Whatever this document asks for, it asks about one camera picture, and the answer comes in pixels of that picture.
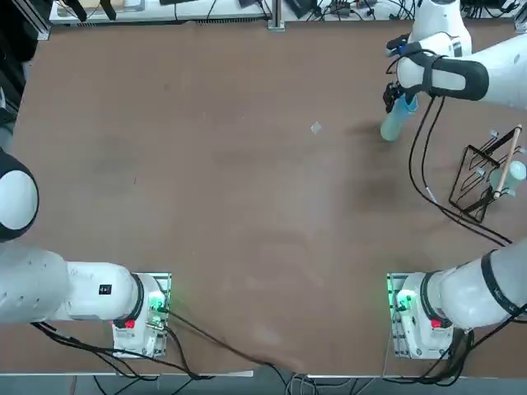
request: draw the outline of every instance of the light blue cup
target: light blue cup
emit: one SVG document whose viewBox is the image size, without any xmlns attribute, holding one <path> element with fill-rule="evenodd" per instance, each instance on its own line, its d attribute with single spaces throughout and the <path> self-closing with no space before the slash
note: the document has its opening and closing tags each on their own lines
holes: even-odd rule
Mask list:
<svg viewBox="0 0 527 395">
<path fill-rule="evenodd" d="M 406 102 L 405 95 L 399 97 L 395 101 L 392 111 L 386 115 L 385 121 L 380 125 L 380 135 L 388 142 L 397 140 L 404 121 L 417 111 L 417 107 L 416 95 L 410 104 Z"/>
</svg>

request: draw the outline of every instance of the small object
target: small object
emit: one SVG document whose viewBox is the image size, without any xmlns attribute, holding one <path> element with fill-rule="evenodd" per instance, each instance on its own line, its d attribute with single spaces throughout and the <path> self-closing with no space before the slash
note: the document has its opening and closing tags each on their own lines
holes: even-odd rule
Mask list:
<svg viewBox="0 0 527 395">
<path fill-rule="evenodd" d="M 311 131 L 313 132 L 313 134 L 317 134 L 318 132 L 320 132 L 321 129 L 322 126 L 320 126 L 320 123 L 318 122 L 315 122 L 311 125 Z"/>
<path fill-rule="evenodd" d="M 357 8 L 372 8 L 377 4 L 377 0 L 355 0 Z"/>
<path fill-rule="evenodd" d="M 404 94 L 403 87 L 399 82 L 389 82 L 386 85 L 385 93 L 382 94 L 382 100 L 385 102 L 386 113 L 391 112 L 395 101 Z"/>
<path fill-rule="evenodd" d="M 390 14 L 390 19 L 399 18 L 393 14 Z M 396 39 L 391 39 L 390 41 L 388 41 L 386 43 L 386 55 L 388 57 L 394 56 L 395 54 L 400 55 L 403 52 L 406 43 L 408 42 L 409 36 L 410 34 L 407 33 L 406 35 L 400 35 Z"/>
<path fill-rule="evenodd" d="M 238 4 L 240 4 L 241 8 L 246 8 L 248 6 L 252 6 L 253 4 L 257 4 L 258 0 L 238 0 Z"/>
<path fill-rule="evenodd" d="M 349 2 L 342 0 L 332 0 L 329 5 L 329 13 L 333 15 L 349 17 L 352 12 L 352 8 Z"/>
<path fill-rule="evenodd" d="M 312 0 L 285 0 L 285 3 L 291 8 L 291 11 L 293 11 L 298 19 L 316 7 L 316 2 Z"/>
<path fill-rule="evenodd" d="M 99 285 L 99 295 L 112 295 L 112 285 L 111 284 Z"/>
<path fill-rule="evenodd" d="M 168 6 L 169 4 L 181 4 L 183 2 L 195 2 L 196 0 L 159 0 L 162 6 Z"/>
<path fill-rule="evenodd" d="M 410 103 L 406 102 L 406 95 L 399 97 L 394 104 L 391 112 L 380 125 L 380 135 L 388 142 L 397 140 L 401 133 L 404 121 L 417 111 L 417 97 L 414 96 Z"/>
<path fill-rule="evenodd" d="M 512 156 L 514 155 L 516 146 L 518 145 L 518 139 L 520 138 L 521 125 L 518 125 L 514 129 L 514 135 L 512 136 L 511 149 L 507 155 L 505 165 L 503 166 L 503 171 L 501 172 L 500 181 L 497 186 L 494 188 L 494 198 L 498 199 L 501 196 L 501 190 L 503 189 L 503 184 L 505 183 L 505 178 L 509 174 L 509 167 L 511 166 Z"/>
<path fill-rule="evenodd" d="M 501 170 L 495 170 L 491 173 L 489 182 L 493 190 L 497 190 L 497 185 L 501 179 Z M 518 161 L 513 160 L 509 166 L 509 172 L 505 177 L 505 182 L 503 184 L 503 192 L 511 196 L 516 196 L 516 189 L 520 186 L 521 183 L 527 178 L 527 169 L 525 165 Z"/>
<path fill-rule="evenodd" d="M 441 328 L 441 321 L 439 319 L 431 319 L 430 324 L 433 329 Z"/>
<path fill-rule="evenodd" d="M 527 2 L 524 2 L 520 10 L 514 16 L 516 33 L 523 34 L 527 31 Z"/>
</svg>

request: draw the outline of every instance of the green led light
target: green led light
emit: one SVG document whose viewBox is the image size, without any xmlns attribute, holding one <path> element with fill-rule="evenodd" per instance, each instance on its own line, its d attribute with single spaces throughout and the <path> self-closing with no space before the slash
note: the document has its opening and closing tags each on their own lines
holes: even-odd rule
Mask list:
<svg viewBox="0 0 527 395">
<path fill-rule="evenodd" d="M 156 297 L 150 298 L 148 303 L 152 309 L 160 309 L 161 307 L 163 307 L 164 304 L 163 299 Z"/>
</svg>

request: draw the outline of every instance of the black cable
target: black cable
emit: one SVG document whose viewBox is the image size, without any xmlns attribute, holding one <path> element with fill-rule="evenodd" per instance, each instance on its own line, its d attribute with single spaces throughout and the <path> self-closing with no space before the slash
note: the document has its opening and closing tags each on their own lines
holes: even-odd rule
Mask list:
<svg viewBox="0 0 527 395">
<path fill-rule="evenodd" d="M 214 8 L 214 6 L 216 5 L 216 1 L 217 1 L 217 0 L 214 0 L 214 1 L 212 2 L 212 5 L 211 5 L 210 10 L 208 10 L 207 19 L 206 19 L 205 21 L 208 21 L 208 18 L 211 16 L 211 12 L 212 12 L 212 9 Z"/>
<path fill-rule="evenodd" d="M 359 382 L 359 379 L 355 379 L 355 381 L 353 382 L 353 385 L 351 388 L 349 388 L 349 395 L 353 395 L 353 390 L 355 389 L 355 387 L 357 386 L 357 383 Z"/>
<path fill-rule="evenodd" d="M 386 68 L 385 74 L 393 74 L 391 68 L 397 63 L 399 63 L 401 59 L 409 58 L 410 56 L 417 55 L 418 53 L 429 53 L 430 55 L 436 55 L 436 53 L 434 51 L 431 51 L 430 49 L 416 49 L 415 51 L 404 53 L 402 55 L 399 55 L 392 63 L 389 64 L 389 66 Z"/>
<path fill-rule="evenodd" d="M 278 375 L 278 377 L 282 381 L 283 385 L 287 386 L 287 382 L 283 378 L 283 376 L 280 373 L 280 371 L 277 369 L 277 367 L 275 365 L 271 364 L 270 362 L 267 362 L 266 360 L 261 360 L 261 359 L 258 359 L 258 358 L 254 358 L 251 355 L 245 354 L 243 351 L 235 349 L 234 347 L 228 345 L 225 342 L 222 342 L 221 340 L 219 340 L 218 338 L 216 338 L 213 335 L 209 334 L 208 332 L 205 332 L 204 330 L 202 330 L 198 326 L 196 326 L 193 323 L 191 323 L 188 319 L 181 317 L 180 315 L 174 313 L 173 311 L 170 311 L 170 310 L 165 309 L 165 308 L 160 308 L 157 311 L 169 314 L 172 317 L 177 318 L 179 321 L 181 321 L 185 325 L 191 327 L 194 331 L 196 331 L 196 332 L 200 333 L 201 335 L 205 336 L 210 341 L 215 342 L 219 346 L 225 348 L 226 350 L 232 352 L 233 354 L 236 354 L 237 356 L 239 356 L 239 357 L 241 357 L 241 358 L 243 358 L 245 360 L 248 360 L 250 362 L 254 362 L 257 365 L 268 366 L 269 368 L 271 368 L 272 370 L 275 371 L 275 373 Z"/>
<path fill-rule="evenodd" d="M 441 103 L 440 103 L 440 106 L 439 106 L 439 109 L 437 110 L 436 112 L 436 116 L 434 118 L 434 120 L 432 121 L 431 123 L 431 126 L 430 128 L 428 129 L 428 134 L 427 134 L 427 139 L 425 141 L 425 145 L 423 147 L 423 151 L 422 151 L 422 158 L 421 158 L 421 178 L 422 178 L 422 183 L 425 187 L 425 189 L 429 192 L 430 192 L 430 189 L 428 187 L 428 182 L 427 182 L 427 178 L 425 176 L 425 161 L 427 159 L 427 153 L 428 153 L 428 144 L 430 142 L 430 137 L 431 137 L 431 133 L 432 131 L 434 130 L 434 127 L 436 126 L 436 122 L 437 122 L 437 119 L 439 118 L 439 115 L 441 114 L 441 111 L 443 110 L 443 105 L 445 103 L 445 97 L 442 97 L 441 98 Z M 456 224 L 464 227 L 466 230 L 470 230 L 471 232 L 474 232 L 476 235 L 480 235 L 486 239 L 489 239 L 490 241 L 492 241 L 493 243 L 496 243 L 498 245 L 500 245 L 501 247 L 505 247 L 505 245 L 494 239 L 494 238 L 490 238 L 488 236 L 486 236 L 484 233 L 482 232 L 479 232 L 478 230 L 475 230 L 474 228 L 464 224 L 463 222 L 461 222 L 459 219 L 456 219 L 455 217 L 451 216 L 448 212 L 446 212 L 445 210 L 443 210 L 442 208 L 440 208 L 441 212 L 447 217 L 449 218 L 451 221 L 455 222 Z"/>
<path fill-rule="evenodd" d="M 480 346 L 482 343 L 486 342 L 490 337 L 500 332 L 504 327 L 512 323 L 517 317 L 525 313 L 526 309 L 527 309 L 527 303 L 521 306 L 519 309 L 517 309 L 508 319 L 500 323 L 497 327 L 495 327 L 493 330 L 491 330 L 489 333 L 487 333 L 485 336 L 483 336 L 481 339 L 475 342 L 472 349 Z"/>
<path fill-rule="evenodd" d="M 400 6 L 405 12 L 406 12 L 406 15 L 410 18 L 410 19 L 413 19 L 413 16 L 412 16 L 412 13 L 403 5 L 403 2 L 396 2 L 394 0 L 386 0 L 387 2 L 391 2 L 392 4 L 395 4 L 396 6 Z"/>
<path fill-rule="evenodd" d="M 422 178 L 422 184 L 425 186 L 425 188 L 428 188 L 427 178 L 425 176 L 425 162 L 427 161 L 427 153 L 428 153 L 428 143 L 430 142 L 431 133 L 434 130 L 434 127 L 436 126 L 437 119 L 441 115 L 441 111 L 443 110 L 443 105 L 445 105 L 445 97 L 441 97 L 441 102 L 439 104 L 439 109 L 436 112 L 436 117 L 431 123 L 430 129 L 428 130 L 427 139 L 425 140 L 425 145 L 422 149 L 422 158 L 421 158 L 421 178 Z"/>
<path fill-rule="evenodd" d="M 176 393 L 180 393 L 181 391 L 183 391 L 183 389 L 189 385 L 190 383 L 192 383 L 193 380 L 190 379 L 189 381 L 187 381 L 185 384 L 183 384 L 181 387 L 179 387 L 178 389 L 176 389 L 173 393 L 171 393 L 170 395 L 175 395 Z"/>
<path fill-rule="evenodd" d="M 399 379 L 383 379 L 383 380 L 389 383 L 396 383 L 396 384 L 419 383 L 419 384 L 425 384 L 425 385 L 435 384 L 440 387 L 449 387 L 453 385 L 457 381 L 457 379 L 460 377 L 461 372 L 463 371 L 463 368 L 464 368 L 464 363 L 469 355 L 469 352 L 471 351 L 471 347 L 473 345 L 473 339 L 474 339 L 473 331 L 470 331 L 466 336 L 467 344 L 466 344 L 465 350 L 462 356 L 460 356 L 456 362 L 454 362 L 453 359 L 455 358 L 455 354 L 457 350 L 459 349 L 461 340 L 463 339 L 460 339 L 459 342 L 452 343 L 449 349 L 444 351 L 441 354 L 441 356 L 436 360 L 436 362 L 427 370 L 427 372 L 425 372 L 421 376 L 417 378 L 400 377 Z M 436 374 L 435 376 L 428 377 L 428 375 L 437 367 L 437 365 L 443 360 L 443 358 L 445 358 L 445 355 L 447 353 L 450 353 L 451 355 L 450 363 L 440 373 Z M 452 377 L 453 379 L 449 383 L 441 383 L 441 381 L 444 381 Z"/>
<path fill-rule="evenodd" d="M 262 4 L 262 0 L 257 0 L 257 3 L 260 5 L 260 8 L 262 8 L 263 17 L 265 18 L 265 20 L 269 21 L 271 19 L 271 17 L 269 15 L 267 15 L 267 12 L 265 11 L 264 5 Z"/>
<path fill-rule="evenodd" d="M 48 336 L 49 338 L 51 338 L 52 340 L 54 340 L 55 342 L 57 342 L 58 344 L 61 344 L 61 345 L 64 345 L 64 346 L 69 346 L 71 348 L 76 348 L 76 349 L 79 349 L 79 350 L 84 350 L 84 351 L 89 351 L 91 352 L 92 354 L 94 354 L 97 358 L 99 358 L 100 360 L 104 361 L 108 366 L 110 366 L 111 368 L 113 368 L 115 371 L 117 371 L 119 374 L 123 375 L 124 377 L 126 377 L 127 379 L 135 379 L 135 378 L 140 378 L 141 380 L 143 381 L 154 381 L 154 379 L 150 379 L 150 378 L 147 378 L 147 377 L 144 377 L 144 376 L 141 376 L 140 374 L 136 373 L 132 367 L 127 364 L 124 360 L 121 360 L 119 357 L 113 355 L 113 354 L 110 354 L 110 353 L 107 353 L 107 352 L 98 352 L 98 351 L 91 351 L 91 350 L 86 350 L 85 347 L 82 347 L 82 346 L 78 346 L 76 344 L 71 344 L 71 342 L 67 342 L 65 340 L 63 340 L 63 337 L 59 337 L 59 335 L 55 335 L 54 333 L 51 333 L 49 332 L 48 330 L 46 329 L 43 329 L 38 323 L 32 323 L 31 325 L 33 325 L 35 328 L 39 329 L 41 332 L 43 332 L 46 336 Z M 124 366 L 126 366 L 126 368 L 132 372 L 132 374 L 127 374 L 125 372 L 123 372 L 120 368 L 118 368 L 116 365 L 114 365 L 112 362 L 110 362 L 109 360 L 107 360 L 106 358 L 104 358 L 103 356 L 107 356 L 109 357 L 110 359 L 112 360 L 117 360 L 118 362 L 120 362 L 121 364 L 123 364 Z"/>
<path fill-rule="evenodd" d="M 490 10 L 488 9 L 487 6 L 484 6 L 483 8 L 485 8 L 485 11 L 487 12 L 488 15 L 491 16 L 491 18 L 501 18 L 503 15 L 505 15 L 506 13 L 505 12 L 502 12 L 500 15 L 494 15 L 490 12 Z"/>
<path fill-rule="evenodd" d="M 324 0 L 320 0 L 318 2 L 318 4 L 316 5 L 316 7 L 314 7 L 312 10 L 311 10 L 311 14 L 307 17 L 307 19 L 305 20 L 306 22 L 309 21 L 311 19 L 311 17 L 316 13 L 316 12 L 321 12 L 321 8 L 320 8 L 320 5 L 322 4 Z"/>
<path fill-rule="evenodd" d="M 99 383 L 99 380 L 97 380 L 97 377 L 93 376 L 93 379 L 96 381 L 96 386 L 98 387 L 100 393 L 102 393 L 102 395 L 108 395 L 108 393 L 106 393 L 106 391 L 100 386 L 100 383 Z"/>
<path fill-rule="evenodd" d="M 179 338 L 177 337 L 177 335 L 175 334 L 175 332 L 169 327 L 165 327 L 165 330 L 168 332 L 170 337 L 172 337 L 172 339 L 174 340 L 174 343 L 177 345 L 178 352 L 180 354 L 181 363 L 183 364 L 185 368 L 185 373 L 188 374 L 192 380 L 200 380 L 199 374 L 194 373 L 190 369 L 189 364 L 187 362 L 187 358 L 184 356 L 183 347 L 181 346 L 181 342 Z"/>
<path fill-rule="evenodd" d="M 178 370 L 181 370 L 181 371 L 185 372 L 185 369 L 184 369 L 183 366 L 179 366 L 177 364 L 173 364 L 173 363 L 167 362 L 165 360 L 158 360 L 157 358 L 154 358 L 154 357 L 151 357 L 151 356 L 148 356 L 148 355 L 143 355 L 143 354 L 139 354 L 137 352 L 123 350 L 123 349 L 118 349 L 118 348 L 93 346 L 93 345 L 90 345 L 90 344 L 86 344 L 84 342 L 80 342 L 79 340 L 75 339 L 74 337 L 65 337 L 65 336 L 59 335 L 59 334 L 57 334 L 55 332 L 50 332 L 49 330 L 46 330 L 46 329 L 44 329 L 42 327 L 39 327 L 38 323 L 32 323 L 31 325 L 33 325 L 35 328 L 39 329 L 46 336 L 48 336 L 49 338 L 51 338 L 53 341 L 55 341 L 57 343 L 64 344 L 65 346 L 70 346 L 72 348 L 78 348 L 78 349 L 81 349 L 81 350 L 89 351 L 89 352 L 103 353 L 103 354 L 104 353 L 108 353 L 108 354 L 105 354 L 105 355 L 108 356 L 108 357 L 111 357 L 111 358 L 119 360 L 124 365 L 126 365 L 126 362 L 124 362 L 119 357 L 116 357 L 116 356 L 114 356 L 114 355 L 112 355 L 110 353 L 118 352 L 118 353 L 121 353 L 121 354 L 128 354 L 130 356 L 137 356 L 139 358 L 143 358 L 144 360 L 150 360 L 150 361 L 155 362 L 157 364 L 164 365 L 164 366 L 170 366 L 171 368 L 176 368 Z M 206 377 L 200 376 L 200 379 L 209 379 L 209 377 L 208 376 L 206 376 Z"/>
<path fill-rule="evenodd" d="M 451 217 L 453 216 L 454 218 L 457 218 L 458 220 L 460 221 L 464 221 L 466 224 L 470 224 L 470 225 L 473 225 L 473 226 L 477 226 L 479 229 L 481 230 L 484 230 L 492 235 L 495 235 L 496 237 L 506 241 L 508 244 L 512 244 L 512 241 L 510 239 L 508 239 L 507 237 L 499 234 L 498 232 L 496 232 L 495 230 L 492 230 L 492 229 L 489 229 L 487 228 L 486 226 L 484 225 L 481 225 L 479 223 L 477 223 L 476 221 L 473 221 L 469 218 L 466 218 L 464 216 L 461 216 L 451 210 L 449 210 L 448 208 L 442 206 L 441 204 L 437 203 L 437 202 L 434 202 L 433 200 L 431 200 L 428 196 L 426 196 L 422 191 L 421 189 L 417 186 L 416 182 L 415 182 L 415 179 L 413 177 L 413 169 L 412 169 L 412 162 L 413 162 L 413 153 L 415 151 L 415 146 L 417 144 L 417 140 L 419 138 L 419 135 L 421 134 L 421 131 L 422 131 L 422 127 L 425 123 L 425 121 L 427 120 L 427 117 L 428 117 L 428 114 L 430 113 L 430 109 L 431 109 L 431 106 L 433 105 L 434 103 L 434 100 L 436 99 L 435 96 L 433 96 L 430 100 L 430 103 L 428 104 L 427 106 L 427 109 L 425 111 L 425 114 L 423 115 L 422 117 L 422 120 L 421 122 L 419 123 L 419 127 L 417 128 L 417 132 L 416 132 L 416 135 L 415 137 L 413 138 L 413 143 L 412 143 L 412 146 L 410 148 L 410 155 L 408 156 L 408 175 L 410 177 L 410 181 L 412 182 L 412 186 L 413 188 L 417 191 L 417 193 L 419 193 L 419 195 L 421 195 L 421 197 L 423 199 L 425 199 L 427 202 L 429 202 L 430 204 L 432 204 L 433 206 L 439 208 L 439 210 L 446 215 L 446 213 L 450 214 L 448 217 L 451 219 Z M 455 221 L 455 223 L 457 223 L 458 225 L 461 225 L 461 223 L 459 221 Z M 488 236 L 488 235 L 485 235 L 481 232 L 478 232 L 476 231 L 475 229 L 473 228 L 470 228 L 471 231 L 473 231 L 476 235 L 480 235 L 482 237 L 484 237 L 485 239 L 488 239 L 500 246 L 504 246 L 503 243 L 493 239 L 492 237 Z"/>
<path fill-rule="evenodd" d="M 54 0 L 54 1 L 55 1 L 60 7 L 62 7 L 64 10 L 66 10 L 66 12 L 67 12 L 70 16 L 73 16 L 74 18 L 79 19 L 79 17 L 77 16 L 77 14 L 75 14 L 75 12 L 71 12 L 71 11 L 69 11 L 69 10 L 70 10 L 70 7 L 68 7 L 66 4 L 64 4 L 64 3 L 62 2 L 62 0 Z M 88 15 L 88 16 L 86 16 L 86 20 L 90 19 L 90 18 L 93 16 L 93 14 L 95 14 L 96 11 L 99 9 L 99 7 L 100 7 L 100 2 L 99 2 L 99 4 L 97 4 L 97 7 L 95 7 L 95 8 L 93 9 L 93 11 L 91 12 L 91 14 Z"/>
<path fill-rule="evenodd" d="M 117 391 L 116 393 L 114 393 L 114 395 L 119 395 L 120 393 L 126 391 L 128 388 L 132 387 L 135 383 L 138 383 L 139 381 L 141 381 L 141 379 L 135 379 L 134 381 L 126 384 L 124 387 L 122 387 L 119 391 Z"/>
<path fill-rule="evenodd" d="M 412 0 L 412 6 L 410 7 L 410 12 L 412 13 L 413 19 L 415 19 L 415 0 Z"/>
<path fill-rule="evenodd" d="M 352 14 L 357 15 L 361 21 L 364 21 L 364 18 L 362 17 L 362 15 L 359 14 L 357 11 L 355 11 L 355 10 L 350 10 L 350 12 L 351 12 Z"/>
<path fill-rule="evenodd" d="M 370 15 L 373 16 L 373 20 L 376 21 L 377 18 L 375 17 L 375 10 L 373 8 L 371 8 L 371 5 L 368 2 L 368 0 L 364 0 L 364 3 L 366 4 L 366 7 L 368 7 L 368 11 L 369 11 Z"/>
</svg>

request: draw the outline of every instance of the wooden stick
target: wooden stick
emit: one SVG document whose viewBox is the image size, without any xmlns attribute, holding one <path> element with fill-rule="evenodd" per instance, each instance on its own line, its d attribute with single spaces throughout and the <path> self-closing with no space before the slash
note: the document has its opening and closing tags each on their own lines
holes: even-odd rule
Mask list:
<svg viewBox="0 0 527 395">
<path fill-rule="evenodd" d="M 509 173 L 509 167 L 511 166 L 512 156 L 514 155 L 516 144 L 518 144 L 520 133 L 521 125 L 518 125 L 514 128 L 514 136 L 512 136 L 511 149 L 509 150 L 509 155 L 507 155 L 507 159 L 505 160 L 505 165 L 503 166 L 503 171 L 501 172 L 500 182 L 497 183 L 497 188 L 494 192 L 495 199 L 498 199 L 501 196 L 501 190 L 503 189 L 503 184 L 505 183 L 505 179 Z"/>
</svg>

